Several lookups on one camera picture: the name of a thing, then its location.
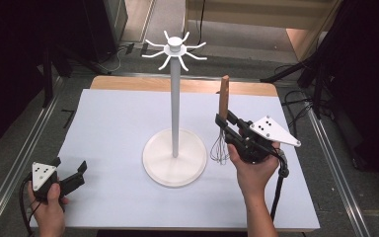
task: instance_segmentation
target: metal rail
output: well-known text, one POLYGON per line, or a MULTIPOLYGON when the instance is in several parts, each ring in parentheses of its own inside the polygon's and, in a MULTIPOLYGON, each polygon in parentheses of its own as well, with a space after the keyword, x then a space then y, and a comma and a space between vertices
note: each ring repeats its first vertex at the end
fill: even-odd
POLYGON ((312 125, 316 131, 318 140, 322 146, 322 150, 325 154, 325 158, 328 162, 329 168, 331 169, 332 176, 334 177, 335 183, 340 191, 341 199, 345 207, 346 213, 349 216, 349 220, 352 224, 352 228, 355 231, 356 236, 370 237, 370 232, 368 227, 365 224, 364 217, 362 215, 361 209, 358 206, 358 203, 355 200, 355 197, 352 193, 352 190, 349 187, 348 182, 346 181, 345 176, 340 163, 338 162, 337 155, 331 145, 331 142, 328 139, 328 136, 325 132, 325 129, 322 125, 322 122, 316 118, 316 115, 313 111, 309 111, 309 119, 312 122, 312 125))
POLYGON ((23 175, 30 156, 32 155, 34 148, 36 147, 36 144, 41 136, 41 133, 44 130, 45 125, 47 124, 48 119, 53 112, 54 106, 57 103, 58 97, 63 87, 64 80, 61 77, 58 77, 54 85, 54 96, 52 100, 48 104, 47 108, 42 109, 39 113, 38 119, 36 120, 29 136, 24 142, 23 147, 18 153, 18 156, 14 161, 11 170, 8 172, 8 175, 5 178, 5 181, 0 187, 0 217, 5 209, 6 204, 8 203, 8 200, 11 197, 12 192, 14 191, 15 186, 23 175))

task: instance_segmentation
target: person's left hand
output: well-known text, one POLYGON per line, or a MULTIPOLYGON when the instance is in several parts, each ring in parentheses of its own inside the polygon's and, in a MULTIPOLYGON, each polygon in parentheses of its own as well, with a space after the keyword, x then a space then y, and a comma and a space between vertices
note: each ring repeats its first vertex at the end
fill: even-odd
MULTIPOLYGON (((64 212, 59 203, 60 186, 52 184, 47 194, 47 202, 39 204, 33 193, 32 182, 29 181, 29 198, 32 202, 32 210, 36 209, 34 217, 36 218, 40 237, 59 237, 63 235, 65 229, 64 212)), ((63 204, 67 204, 69 200, 64 197, 63 204)))

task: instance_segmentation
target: wooden panel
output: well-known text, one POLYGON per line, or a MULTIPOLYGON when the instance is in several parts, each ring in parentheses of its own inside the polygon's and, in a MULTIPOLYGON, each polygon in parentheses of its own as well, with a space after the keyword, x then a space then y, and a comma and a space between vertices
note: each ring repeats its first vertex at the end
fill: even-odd
POLYGON ((337 0, 333 1, 332 5, 328 5, 325 13, 313 22, 313 26, 308 30, 287 29, 288 37, 299 61, 306 59, 315 51, 320 34, 331 27, 340 3, 341 1, 337 0))
MULTIPOLYGON (((209 0, 204 21, 291 29, 314 29, 334 0, 209 0)), ((200 20, 201 0, 187 1, 187 20, 200 20)))
MULTIPOLYGON (((97 76, 91 89, 129 91, 171 91, 171 80, 167 78, 97 76)), ((220 81, 181 80, 182 92, 217 93, 220 81)), ((230 94, 276 97, 275 86, 268 83, 230 82, 230 94)))
MULTIPOLYGON (((341 0, 209 0, 204 21, 286 28, 298 60, 313 52, 322 31, 327 31, 341 0)), ((200 20, 201 0, 187 0, 188 20, 200 20)))

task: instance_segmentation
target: white tabletop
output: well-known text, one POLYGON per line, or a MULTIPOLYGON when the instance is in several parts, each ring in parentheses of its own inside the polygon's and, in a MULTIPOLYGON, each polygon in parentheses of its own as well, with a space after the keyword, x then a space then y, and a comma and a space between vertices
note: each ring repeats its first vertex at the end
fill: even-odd
MULTIPOLYGON (((214 123, 218 95, 181 93, 180 105, 180 127, 197 134, 209 154, 219 134, 214 123)), ((244 120, 269 115, 287 129, 277 97, 231 95, 229 110, 244 120)), ((245 205, 230 161, 220 165, 209 159, 197 180, 177 189, 163 187, 147 175, 143 148, 155 133, 167 128, 171 128, 169 92, 84 90, 59 152, 60 179, 75 173, 84 160, 88 163, 85 185, 68 196, 66 226, 245 229, 245 205)), ((288 145, 281 148, 290 174, 282 186, 275 227, 280 231, 320 228, 295 149, 288 145)), ((268 209, 276 179, 275 172, 266 187, 268 209)))

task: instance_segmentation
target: wooden handle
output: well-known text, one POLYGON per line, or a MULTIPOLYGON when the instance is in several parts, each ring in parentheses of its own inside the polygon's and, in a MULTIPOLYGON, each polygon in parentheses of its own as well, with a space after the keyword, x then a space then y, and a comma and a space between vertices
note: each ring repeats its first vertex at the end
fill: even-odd
POLYGON ((227 110, 229 106, 229 79, 228 75, 221 78, 218 114, 223 119, 227 119, 227 110))

